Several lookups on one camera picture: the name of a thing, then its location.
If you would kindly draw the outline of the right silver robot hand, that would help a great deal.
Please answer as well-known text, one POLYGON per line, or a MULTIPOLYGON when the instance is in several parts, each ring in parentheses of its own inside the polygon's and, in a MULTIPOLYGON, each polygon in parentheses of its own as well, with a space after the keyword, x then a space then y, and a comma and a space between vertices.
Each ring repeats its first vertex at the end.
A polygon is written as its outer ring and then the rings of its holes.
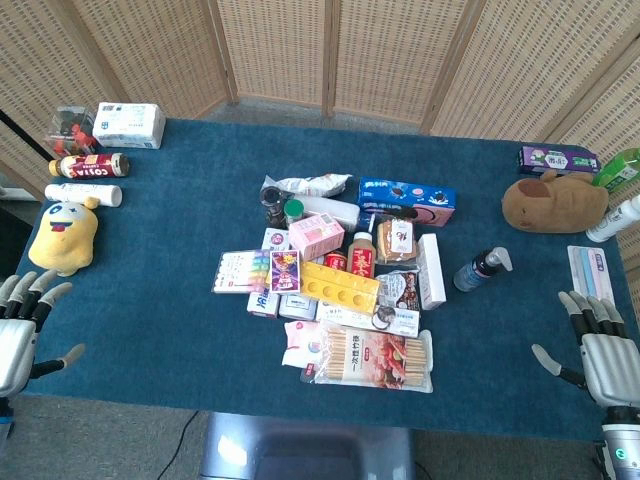
POLYGON ((551 375, 588 392, 602 408, 639 406, 639 349, 612 302, 576 291, 558 293, 574 329, 581 372, 554 360, 539 344, 531 346, 551 375))

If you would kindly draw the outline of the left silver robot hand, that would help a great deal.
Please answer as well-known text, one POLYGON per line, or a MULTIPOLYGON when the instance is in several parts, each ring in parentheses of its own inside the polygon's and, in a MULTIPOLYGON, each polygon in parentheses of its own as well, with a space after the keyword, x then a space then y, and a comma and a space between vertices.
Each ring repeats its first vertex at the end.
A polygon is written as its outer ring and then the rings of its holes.
POLYGON ((85 352, 77 344, 65 355, 36 363, 39 335, 57 301, 72 289, 70 282, 49 284, 57 272, 14 274, 1 285, 1 398, 19 394, 31 379, 64 370, 85 352))

